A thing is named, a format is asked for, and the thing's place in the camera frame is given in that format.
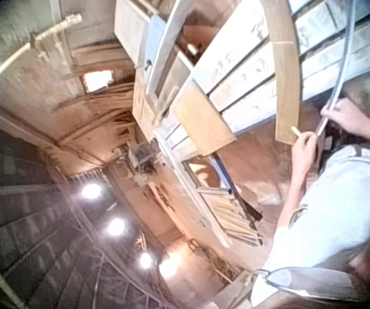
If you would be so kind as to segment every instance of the ceiling light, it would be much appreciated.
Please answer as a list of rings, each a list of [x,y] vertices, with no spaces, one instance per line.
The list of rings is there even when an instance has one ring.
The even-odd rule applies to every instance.
[[[108,232],[112,236],[119,236],[125,229],[125,223],[122,219],[116,218],[111,221],[108,227]]]
[[[174,259],[166,259],[159,265],[159,272],[167,279],[177,273],[177,262]]]
[[[144,252],[141,255],[139,263],[141,264],[142,268],[149,269],[152,266],[152,257],[148,253]]]
[[[96,71],[86,73],[83,78],[88,92],[93,92],[106,87],[108,83],[113,80],[111,71]]]
[[[82,190],[82,195],[84,198],[88,198],[89,200],[96,199],[101,194],[101,187],[96,183],[91,183],[90,185],[86,185]]]

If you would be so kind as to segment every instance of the hand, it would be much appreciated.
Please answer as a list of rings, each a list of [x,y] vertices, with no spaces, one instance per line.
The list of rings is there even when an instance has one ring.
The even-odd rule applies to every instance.
[[[292,148],[293,182],[302,185],[315,159],[317,137],[314,132],[302,133]]]
[[[347,132],[363,135],[370,126],[370,119],[348,98],[342,98],[335,104],[333,110],[328,111],[327,105],[321,110],[321,115],[336,122]]]

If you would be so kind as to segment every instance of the light blue shirt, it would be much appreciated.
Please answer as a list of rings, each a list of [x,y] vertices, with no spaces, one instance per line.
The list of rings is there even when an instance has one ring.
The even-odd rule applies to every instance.
[[[362,149],[361,156],[353,146],[336,152],[300,204],[308,211],[290,229],[276,231],[264,269],[314,267],[370,239],[370,150]],[[276,291],[258,277],[252,305]]]

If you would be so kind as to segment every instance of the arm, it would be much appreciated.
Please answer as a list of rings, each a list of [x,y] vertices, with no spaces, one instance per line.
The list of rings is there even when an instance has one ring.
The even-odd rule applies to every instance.
[[[370,118],[363,114],[348,98],[338,100],[335,109],[321,111],[323,116],[342,126],[347,132],[370,140]]]
[[[316,141],[317,137],[313,132],[305,132],[301,134],[292,148],[293,174],[288,197],[282,207],[277,228],[288,227],[293,212],[304,197],[307,173],[315,158]]]

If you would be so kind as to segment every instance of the curved wooden beam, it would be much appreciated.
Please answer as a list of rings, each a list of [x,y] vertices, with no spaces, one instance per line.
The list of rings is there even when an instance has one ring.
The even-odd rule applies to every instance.
[[[294,144],[291,126],[298,126],[300,116],[300,61],[296,31],[288,0],[261,0],[269,39],[273,47],[277,79],[277,124],[275,139]]]

